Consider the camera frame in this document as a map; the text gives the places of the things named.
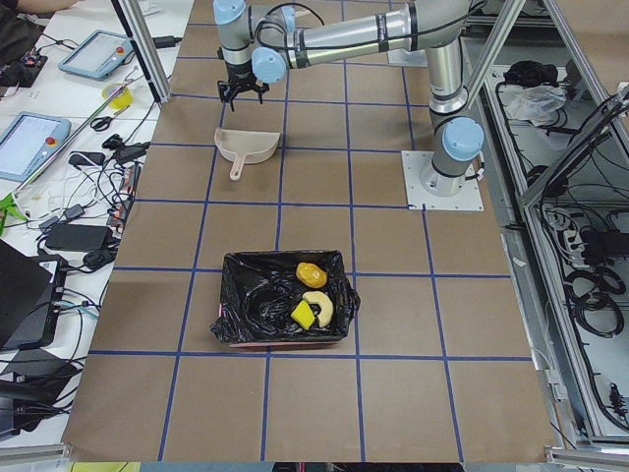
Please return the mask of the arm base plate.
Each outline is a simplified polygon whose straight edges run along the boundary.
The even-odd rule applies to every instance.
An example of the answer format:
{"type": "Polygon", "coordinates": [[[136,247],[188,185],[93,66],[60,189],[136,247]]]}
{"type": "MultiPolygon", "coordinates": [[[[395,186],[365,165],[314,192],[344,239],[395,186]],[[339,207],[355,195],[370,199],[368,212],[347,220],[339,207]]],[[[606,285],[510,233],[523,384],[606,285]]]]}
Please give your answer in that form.
{"type": "Polygon", "coordinates": [[[408,51],[395,49],[387,52],[387,60],[390,66],[426,68],[428,66],[427,52],[423,49],[408,51]]]}
{"type": "Polygon", "coordinates": [[[401,152],[407,208],[410,210],[483,211],[479,178],[470,163],[466,173],[445,177],[432,166],[432,151],[401,152]]]}

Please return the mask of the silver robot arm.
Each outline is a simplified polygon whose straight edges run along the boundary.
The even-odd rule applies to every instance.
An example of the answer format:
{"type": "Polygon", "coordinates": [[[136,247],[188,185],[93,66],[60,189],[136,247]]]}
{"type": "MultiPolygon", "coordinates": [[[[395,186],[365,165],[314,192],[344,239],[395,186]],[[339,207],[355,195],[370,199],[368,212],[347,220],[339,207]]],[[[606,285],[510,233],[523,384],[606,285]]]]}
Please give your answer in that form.
{"type": "Polygon", "coordinates": [[[297,12],[303,6],[298,2],[256,6],[215,1],[218,55],[227,71],[226,80],[217,84],[220,99],[231,104],[248,91],[263,96],[291,69],[391,50],[423,50],[435,150],[419,178],[430,194],[452,197],[463,187],[485,140],[481,126],[463,114],[471,94],[464,83],[460,42],[465,21],[483,6],[482,1],[409,1],[395,11],[301,28],[297,12]]]}

